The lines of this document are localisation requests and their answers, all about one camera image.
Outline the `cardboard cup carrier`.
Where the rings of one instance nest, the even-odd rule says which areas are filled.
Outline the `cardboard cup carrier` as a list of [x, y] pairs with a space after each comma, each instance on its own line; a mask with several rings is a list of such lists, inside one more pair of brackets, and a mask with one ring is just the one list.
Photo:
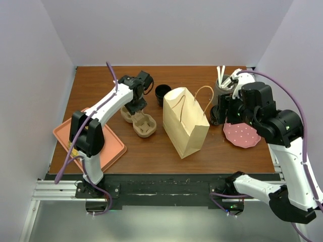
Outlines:
[[148, 138], [156, 131], [156, 121], [152, 116], [145, 114], [143, 110], [131, 115], [127, 108], [123, 106], [120, 109], [123, 119], [131, 123], [135, 133], [141, 138]]

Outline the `brown paper bag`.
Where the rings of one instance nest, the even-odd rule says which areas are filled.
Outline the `brown paper bag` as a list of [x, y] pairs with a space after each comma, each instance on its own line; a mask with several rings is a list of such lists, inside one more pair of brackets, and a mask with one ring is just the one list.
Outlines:
[[205, 108], [201, 108], [197, 94], [186, 87], [171, 90], [164, 96], [163, 128], [180, 158], [184, 159], [199, 151], [205, 141], [210, 124]]

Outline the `black coffee cup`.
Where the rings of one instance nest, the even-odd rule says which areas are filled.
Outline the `black coffee cup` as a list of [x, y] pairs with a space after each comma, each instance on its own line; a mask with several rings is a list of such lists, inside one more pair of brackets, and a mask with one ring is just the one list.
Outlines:
[[213, 126], [218, 126], [220, 124], [219, 120], [218, 120], [218, 106], [217, 105], [213, 106], [210, 110], [209, 122]]

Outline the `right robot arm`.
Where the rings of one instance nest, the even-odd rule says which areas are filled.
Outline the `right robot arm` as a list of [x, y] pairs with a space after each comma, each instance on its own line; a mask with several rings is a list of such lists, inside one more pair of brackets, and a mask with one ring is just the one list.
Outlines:
[[237, 97], [219, 95], [215, 116], [219, 124], [245, 123], [264, 138], [286, 182], [271, 185], [238, 171], [225, 179], [226, 195], [256, 198], [285, 222], [308, 224], [314, 220], [315, 210], [322, 205], [322, 192], [307, 178], [312, 169], [304, 158], [305, 129], [300, 116], [292, 110], [278, 110], [271, 87], [263, 82], [243, 85]]

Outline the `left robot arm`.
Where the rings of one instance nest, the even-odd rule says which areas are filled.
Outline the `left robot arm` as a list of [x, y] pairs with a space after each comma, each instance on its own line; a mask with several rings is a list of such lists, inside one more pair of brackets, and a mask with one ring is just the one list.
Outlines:
[[145, 119], [153, 121], [151, 116], [143, 113], [147, 106], [144, 96], [154, 85], [149, 73], [141, 71], [136, 77], [125, 75], [120, 80], [115, 79], [114, 83], [114, 89], [102, 100], [84, 112], [74, 112], [71, 118], [68, 154], [72, 150], [77, 151], [77, 158], [82, 162], [86, 190], [94, 198], [101, 197], [105, 192], [99, 157], [105, 144], [105, 124], [119, 110], [124, 110], [129, 119], [138, 116], [141, 124]]

